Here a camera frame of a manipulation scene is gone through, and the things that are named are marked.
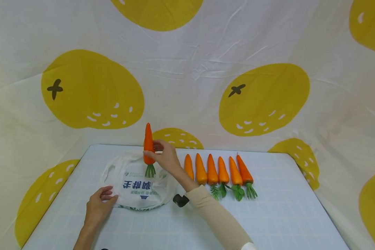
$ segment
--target person's right hand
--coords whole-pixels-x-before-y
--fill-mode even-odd
[[[162,151],[162,153],[153,153],[145,150],[143,154],[158,162],[161,168],[172,175],[182,169],[174,146],[161,139],[154,140],[153,146],[155,151]]]

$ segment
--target arm sleeve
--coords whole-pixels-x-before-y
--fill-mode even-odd
[[[247,243],[256,250],[253,242],[237,220],[200,186],[185,194],[193,208],[203,218],[225,250],[242,250]]]

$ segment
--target white cloth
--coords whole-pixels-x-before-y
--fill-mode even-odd
[[[146,168],[142,151],[125,152],[108,163],[99,186],[113,186],[112,195],[119,195],[115,207],[149,210],[164,205],[174,197],[177,181],[158,163],[153,178],[145,177]]]

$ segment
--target backdrop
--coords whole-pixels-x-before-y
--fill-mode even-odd
[[[147,122],[176,147],[290,154],[375,250],[375,0],[0,0],[0,249],[89,145],[142,145]]]

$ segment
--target toy carrot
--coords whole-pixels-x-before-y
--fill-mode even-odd
[[[210,185],[210,191],[215,200],[218,200],[218,174],[215,169],[214,159],[212,155],[208,155],[207,159],[207,183]]]
[[[222,198],[226,196],[226,189],[225,187],[228,187],[229,183],[229,175],[228,172],[226,171],[224,159],[222,157],[218,157],[218,177],[219,177],[219,191],[221,192]]]
[[[201,185],[205,185],[207,182],[206,169],[204,169],[203,160],[199,154],[196,154],[196,181]]]
[[[258,195],[252,186],[254,183],[253,177],[251,176],[249,170],[246,167],[246,164],[243,162],[240,155],[237,155],[236,159],[239,166],[240,176],[242,177],[243,185],[246,187],[247,199],[255,199],[256,197],[258,197]]]
[[[235,198],[238,201],[241,201],[244,196],[244,191],[242,189],[243,180],[240,176],[239,171],[237,170],[238,167],[236,166],[235,161],[232,157],[229,156],[229,168],[231,171],[231,179],[233,186],[231,187],[233,194],[235,195]]]
[[[150,123],[146,124],[143,149],[154,152],[153,135],[151,134]],[[154,168],[153,164],[156,161],[145,155],[143,155],[143,161],[147,164],[146,173],[144,176],[149,178],[154,177],[156,174],[156,169]]]
[[[192,159],[190,158],[189,154],[187,154],[186,157],[185,157],[184,169],[185,169],[186,173],[190,176],[190,178],[192,178],[192,180],[194,181]]]

